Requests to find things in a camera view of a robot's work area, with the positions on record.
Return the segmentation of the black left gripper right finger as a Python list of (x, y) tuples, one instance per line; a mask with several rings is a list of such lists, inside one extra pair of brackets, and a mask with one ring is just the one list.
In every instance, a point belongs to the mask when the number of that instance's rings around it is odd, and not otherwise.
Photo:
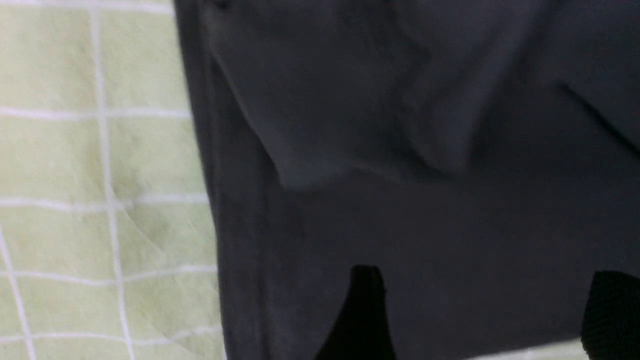
[(590, 360), (640, 358), (640, 280), (597, 271), (590, 283), (580, 341)]

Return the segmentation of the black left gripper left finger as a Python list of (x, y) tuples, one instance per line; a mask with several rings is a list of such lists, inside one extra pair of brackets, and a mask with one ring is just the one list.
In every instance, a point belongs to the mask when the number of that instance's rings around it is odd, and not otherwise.
[(392, 339), (381, 271), (352, 267), (345, 301), (316, 360), (395, 360)]

